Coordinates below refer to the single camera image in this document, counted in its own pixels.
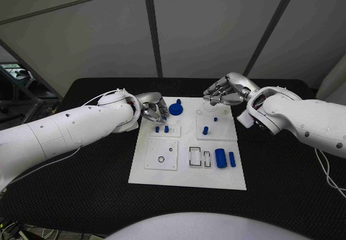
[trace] robotic hand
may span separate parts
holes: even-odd
[[[98,97],[97,106],[87,105]],[[0,192],[36,164],[72,150],[78,151],[111,133],[134,130],[140,115],[159,123],[170,116],[159,92],[134,96],[117,89],[94,99],[81,107],[0,131]]]
[[[237,119],[247,128],[257,124],[273,135],[287,129],[302,143],[346,158],[346,106],[303,100],[281,87],[260,88],[235,72],[208,88],[204,99],[229,106],[245,100],[247,109]]]

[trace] white board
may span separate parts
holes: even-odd
[[[144,118],[142,119],[129,183],[247,190],[237,140],[198,139],[198,131],[204,131],[204,129],[198,130],[196,127],[198,116],[211,117],[211,119],[217,117],[222,119],[219,123],[229,123],[231,126],[225,126],[225,128],[221,128],[221,130],[227,129],[228,131],[231,131],[232,137],[234,139],[237,139],[231,107],[218,104],[215,107],[211,108],[208,106],[209,103],[205,104],[206,102],[204,101],[204,99],[198,97],[163,98],[166,100],[167,106],[176,103],[178,99],[180,99],[183,112],[178,116],[169,116],[166,123],[160,126],[160,132],[165,131],[165,126],[180,126],[180,137],[173,137],[172,135],[165,136],[165,134],[155,136],[153,133],[156,132],[157,123],[149,121]],[[211,134],[214,132],[217,135],[217,129],[214,125],[209,126],[209,131]],[[178,141],[176,170],[146,168],[149,144],[152,140],[162,140],[163,142]],[[205,161],[205,152],[211,153],[211,167],[205,167],[205,162],[202,162],[202,167],[191,167],[191,147],[201,148],[202,161]],[[217,167],[215,149],[225,149],[228,164],[225,168]],[[234,152],[237,167],[231,167],[229,152]]]

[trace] black mat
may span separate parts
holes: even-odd
[[[163,96],[202,97],[215,81],[84,78],[75,81],[59,111],[81,106],[116,88],[126,88],[134,95],[157,91]],[[287,87],[304,99],[315,98],[299,80],[254,82],[261,87]],[[232,115],[244,109],[245,104],[235,106]],[[315,149],[286,130],[273,136],[257,128],[245,129],[238,121],[235,127],[247,191],[129,184],[136,129],[111,134],[68,160],[10,185],[0,201],[0,216],[51,229],[110,234],[157,215],[212,212],[264,221],[313,239],[345,239],[346,199],[326,183]],[[346,185],[346,160],[328,157],[332,177]]]

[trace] black table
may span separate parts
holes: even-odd
[[[126,88],[131,94],[202,97],[217,79],[84,78],[67,93],[59,111]],[[258,79],[303,99],[315,95],[300,80]],[[237,117],[245,104],[232,107]],[[247,191],[129,184],[139,129],[111,134],[74,157],[48,166],[7,188],[0,216],[65,231],[110,234],[134,222],[176,212],[211,212],[274,224],[313,239],[346,238],[346,199],[326,183],[315,149],[289,131],[276,136],[235,121]],[[58,156],[61,159],[71,153]],[[345,159],[328,154],[335,181],[346,185]]]

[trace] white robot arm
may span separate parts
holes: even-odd
[[[217,81],[204,95],[212,105],[232,106],[247,101],[237,118],[247,128],[257,124],[273,135],[287,129],[302,143],[346,158],[346,106],[303,100],[281,87],[260,88],[235,72]]]
[[[140,115],[150,121],[165,122],[170,114],[159,92],[137,96],[126,90],[113,92],[98,96],[97,105],[84,105],[0,131],[0,192],[32,166],[111,133],[136,129]]]

